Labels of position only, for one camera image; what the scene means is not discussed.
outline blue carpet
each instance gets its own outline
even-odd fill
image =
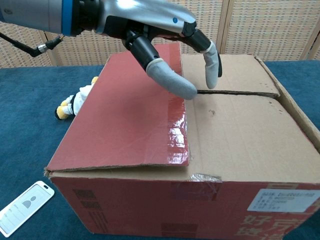
[[[320,63],[267,62],[267,65],[319,128]],[[163,239],[92,235],[59,191],[43,177],[44,167],[72,121],[56,120],[54,109],[67,96],[77,92],[79,87],[89,84],[101,70],[102,66],[0,69],[0,209],[39,180],[56,191],[48,204],[10,239]],[[320,212],[285,237],[285,240],[317,239],[320,239]]]

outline black cable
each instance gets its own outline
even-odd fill
[[[42,45],[40,45],[40,46],[38,46],[38,47],[36,47],[36,48],[31,48],[31,47],[23,44],[22,42],[19,42],[19,41],[17,41],[17,40],[14,40],[14,39],[12,39],[12,38],[4,35],[4,34],[1,33],[1,32],[0,32],[0,38],[6,40],[7,42],[11,43],[14,47],[16,47],[16,48],[24,51],[24,52],[27,53],[27,54],[30,54],[31,57],[35,58],[35,57],[39,56],[40,54],[45,53],[46,50],[47,50],[46,48],[48,48],[48,49],[50,49],[50,50],[54,49],[59,43],[62,42],[64,36],[63,36],[63,35],[59,35],[59,36],[57,36],[55,39],[47,41],[47,42],[45,43],[46,48],[43,48],[43,47],[44,47],[44,46],[43,46],[43,47],[41,48],[42,51],[39,50],[39,47],[42,46]]]

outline red cover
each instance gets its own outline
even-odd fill
[[[180,45],[156,48],[181,74]],[[109,59],[47,169],[188,162],[184,100],[160,87],[130,52],[123,52]]]

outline yellow toy foot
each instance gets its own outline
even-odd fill
[[[66,101],[63,101],[61,104],[60,104],[60,106],[67,106],[68,105],[68,103],[66,102]]]
[[[58,106],[56,110],[54,111],[54,115],[57,119],[59,120],[65,120],[69,117],[68,114],[65,114],[64,111],[62,110],[63,106]]]
[[[98,77],[95,76],[95,77],[92,79],[91,84],[95,84],[97,80],[98,80]]]

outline stuffed toy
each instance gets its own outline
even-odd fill
[[[77,94],[67,97],[66,100],[55,109],[55,117],[59,120],[65,120],[70,115],[76,116],[97,80],[98,77],[95,76],[91,81],[91,85],[80,87]]]

